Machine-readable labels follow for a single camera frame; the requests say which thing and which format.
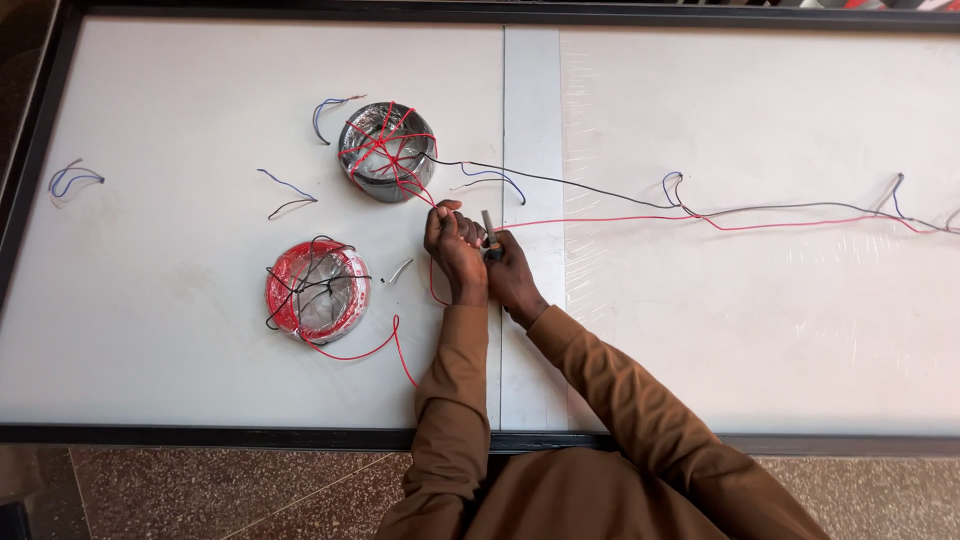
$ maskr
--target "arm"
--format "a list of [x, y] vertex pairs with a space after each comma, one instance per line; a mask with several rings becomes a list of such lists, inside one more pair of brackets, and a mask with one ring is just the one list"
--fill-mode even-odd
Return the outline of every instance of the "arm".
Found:
[[427, 217], [424, 247], [450, 281], [440, 343], [417, 389], [414, 463], [405, 498], [384, 515], [378, 540], [448, 540], [463, 535], [465, 509], [487, 475], [487, 275], [483, 229], [444, 201]]
[[738, 540], [828, 538], [762, 467], [724, 445], [631, 358], [604, 343], [533, 284], [516, 240], [498, 235], [504, 258], [488, 261], [492, 295], [587, 400], [633, 463], [690, 499]]

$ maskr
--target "person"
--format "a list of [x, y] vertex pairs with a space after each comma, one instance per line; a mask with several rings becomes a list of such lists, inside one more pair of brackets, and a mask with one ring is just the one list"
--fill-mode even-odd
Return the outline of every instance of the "person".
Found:
[[[638, 363], [550, 306], [523, 250], [443, 201], [423, 246], [450, 282], [437, 355], [415, 399], [418, 420], [405, 498], [378, 540], [642, 538], [824, 539], [827, 535], [755, 461], [724, 445]], [[622, 453], [568, 448], [514, 455], [488, 472], [487, 299], [503, 305], [603, 421]]]

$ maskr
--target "brown shirt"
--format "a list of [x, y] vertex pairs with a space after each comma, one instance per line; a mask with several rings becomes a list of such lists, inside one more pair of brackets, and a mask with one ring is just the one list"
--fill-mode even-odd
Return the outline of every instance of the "brown shirt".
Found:
[[387, 511], [377, 539], [828, 538], [773, 477], [561, 309], [545, 311], [527, 335], [626, 458], [579, 448], [516, 455], [481, 500], [487, 311], [451, 306], [417, 392], [406, 498]]

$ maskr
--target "hand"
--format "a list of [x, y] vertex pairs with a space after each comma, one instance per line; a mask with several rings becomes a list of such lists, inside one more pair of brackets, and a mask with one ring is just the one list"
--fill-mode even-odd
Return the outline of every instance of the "hand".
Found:
[[458, 211], [460, 201], [441, 201], [426, 214], [423, 249], [450, 281], [453, 304], [487, 306], [487, 268], [480, 246], [487, 231]]
[[549, 304], [543, 300], [530, 273], [523, 248], [510, 231], [501, 231], [496, 239], [503, 246], [503, 258], [487, 259], [490, 293], [524, 330], [530, 330]]

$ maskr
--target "plastic wrap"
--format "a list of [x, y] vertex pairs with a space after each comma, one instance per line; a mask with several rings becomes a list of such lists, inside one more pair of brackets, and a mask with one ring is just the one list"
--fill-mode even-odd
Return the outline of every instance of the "plastic wrap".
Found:
[[353, 247], [318, 236], [287, 250], [270, 269], [268, 323], [323, 345], [360, 322], [370, 290], [367, 265]]
[[398, 103], [374, 103], [340, 133], [340, 163], [350, 179], [382, 203], [416, 197], [433, 176], [437, 145], [423, 117]]

